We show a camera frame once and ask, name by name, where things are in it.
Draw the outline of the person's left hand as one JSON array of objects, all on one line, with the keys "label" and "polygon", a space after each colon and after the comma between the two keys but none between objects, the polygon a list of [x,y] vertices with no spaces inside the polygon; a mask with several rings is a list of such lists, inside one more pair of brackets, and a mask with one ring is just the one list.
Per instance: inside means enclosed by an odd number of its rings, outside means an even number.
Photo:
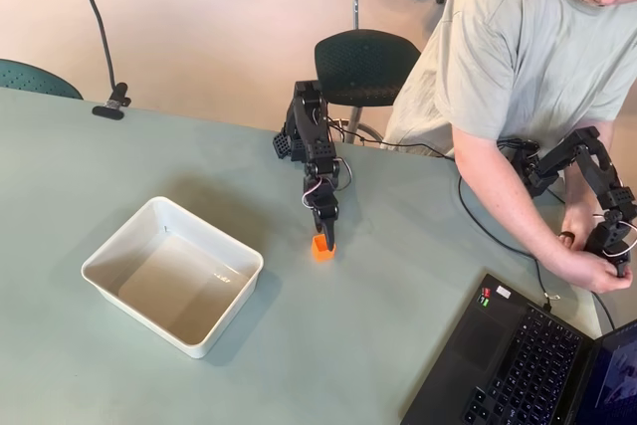
[{"label": "person's left hand", "polygon": [[558,238],[567,248],[582,251],[593,227],[593,213],[588,205],[567,205]]}]

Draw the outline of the person's right hand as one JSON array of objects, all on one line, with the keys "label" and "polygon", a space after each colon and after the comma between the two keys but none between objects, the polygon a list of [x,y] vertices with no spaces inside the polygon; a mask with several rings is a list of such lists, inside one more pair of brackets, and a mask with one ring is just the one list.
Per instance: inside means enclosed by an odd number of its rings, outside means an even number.
[{"label": "person's right hand", "polygon": [[623,277],[608,261],[587,252],[567,251],[557,263],[556,274],[572,285],[605,294],[628,289],[633,282],[632,273],[626,270]]}]

